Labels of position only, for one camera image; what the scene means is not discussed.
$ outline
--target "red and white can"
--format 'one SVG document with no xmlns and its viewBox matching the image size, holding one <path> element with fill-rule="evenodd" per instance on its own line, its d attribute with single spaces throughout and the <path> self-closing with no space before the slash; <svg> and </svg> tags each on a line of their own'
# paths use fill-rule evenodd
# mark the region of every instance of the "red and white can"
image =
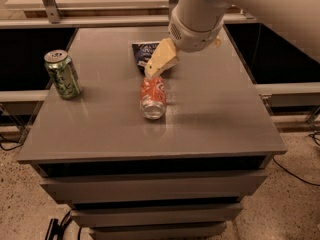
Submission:
<svg viewBox="0 0 320 240">
<path fill-rule="evenodd" d="M 144 78 L 141 84 L 140 109 L 145 118 L 158 119 L 165 112 L 167 107 L 164 81 L 159 76 L 149 80 Z"/>
</svg>

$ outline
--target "wire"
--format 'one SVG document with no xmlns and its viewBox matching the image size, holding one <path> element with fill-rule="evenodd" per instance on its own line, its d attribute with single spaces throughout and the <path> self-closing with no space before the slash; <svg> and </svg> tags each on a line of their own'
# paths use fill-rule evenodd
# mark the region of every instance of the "wire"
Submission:
<svg viewBox="0 0 320 240">
<path fill-rule="evenodd" d="M 81 231 L 82 231 L 82 227 L 80 227 L 79 230 L 78 230 L 78 240 L 81 240 L 81 239 L 80 239 Z"/>
<path fill-rule="evenodd" d="M 72 222 L 72 218 L 69 217 L 69 218 L 65 221 L 65 223 L 64 223 L 63 225 L 61 225 L 61 228 L 62 228 L 63 232 L 66 230 L 66 228 L 70 225 L 71 222 Z"/>
<path fill-rule="evenodd" d="M 0 134 L 0 137 L 1 137 L 5 142 L 19 144 L 18 141 L 9 140 L 9 139 L 3 137 L 2 134 Z M 2 144 L 4 143 L 4 141 L 0 141 L 0 148 L 1 148 L 2 150 L 4 150 L 4 151 L 11 151 L 11 150 L 14 150 L 14 149 L 16 149 L 16 148 L 19 148 L 19 147 L 21 147 L 21 146 L 23 145 L 23 144 L 19 144 L 19 145 L 17 145 L 17 146 L 12 147 L 12 148 L 5 148 L 5 147 L 2 145 Z"/>
<path fill-rule="evenodd" d="M 279 164 L 274 157 L 273 157 L 273 161 L 276 163 L 276 165 L 278 165 L 280 168 L 282 168 L 284 171 L 286 171 L 287 173 L 289 173 L 293 177 L 297 178 L 298 180 L 301 180 L 302 182 L 307 183 L 307 184 L 312 185 L 312 186 L 320 187 L 320 184 L 316 184 L 316 183 L 312 183 L 312 182 L 306 181 L 306 180 L 300 178 L 299 176 L 295 175 L 294 173 L 290 172 L 288 169 L 284 168 L 281 164 Z"/>
<path fill-rule="evenodd" d="M 314 142 L 320 146 L 320 139 L 317 136 L 320 136 L 320 131 L 309 134 L 308 136 L 314 140 Z"/>
<path fill-rule="evenodd" d="M 63 217 L 63 219 L 62 219 L 62 221 L 61 221 L 60 226 L 64 225 L 64 223 L 65 223 L 65 221 L 66 221 L 67 217 L 69 217 L 69 216 L 70 216 L 70 213 L 71 213 L 71 210 L 70 210 L 70 211 L 68 211 L 68 212 L 66 213 L 66 215 L 64 215 L 64 217 Z"/>
</svg>

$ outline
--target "cabinet drawer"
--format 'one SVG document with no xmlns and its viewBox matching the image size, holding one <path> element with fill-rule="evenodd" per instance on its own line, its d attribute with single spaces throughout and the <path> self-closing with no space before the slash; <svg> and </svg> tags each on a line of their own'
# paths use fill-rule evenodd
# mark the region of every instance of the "cabinet drawer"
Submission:
<svg viewBox="0 0 320 240">
<path fill-rule="evenodd" d="M 99 203 L 251 195 L 264 170 L 60 177 L 41 186 L 57 203 Z"/>
<path fill-rule="evenodd" d="M 225 223 L 173 224 L 145 227 L 101 228 L 90 231 L 94 240 L 149 240 L 220 235 Z"/>
<path fill-rule="evenodd" d="M 233 220 L 241 204 L 205 204 L 72 211 L 81 227 L 118 227 Z"/>
</svg>

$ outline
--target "can label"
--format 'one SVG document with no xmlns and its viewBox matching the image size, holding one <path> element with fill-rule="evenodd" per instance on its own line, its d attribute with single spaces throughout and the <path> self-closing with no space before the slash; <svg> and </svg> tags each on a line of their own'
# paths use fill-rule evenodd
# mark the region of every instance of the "can label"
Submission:
<svg viewBox="0 0 320 240">
<path fill-rule="evenodd" d="M 140 101 L 158 101 L 166 106 L 166 94 L 164 91 L 164 82 L 161 77 L 156 77 L 154 79 L 144 78 L 141 85 Z"/>
<path fill-rule="evenodd" d="M 77 81 L 78 75 L 75 73 L 72 63 L 67 64 L 61 70 L 54 70 L 52 73 L 56 88 L 61 96 L 70 96 L 76 93 L 74 81 Z"/>
</svg>

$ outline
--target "green soda can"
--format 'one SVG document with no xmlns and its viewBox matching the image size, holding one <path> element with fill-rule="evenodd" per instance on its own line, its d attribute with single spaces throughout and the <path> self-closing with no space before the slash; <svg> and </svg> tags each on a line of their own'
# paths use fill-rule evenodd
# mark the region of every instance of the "green soda can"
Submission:
<svg viewBox="0 0 320 240">
<path fill-rule="evenodd" d="M 61 98 L 72 99 L 81 93 L 77 71 L 66 51 L 48 52 L 44 60 L 49 76 Z"/>
</svg>

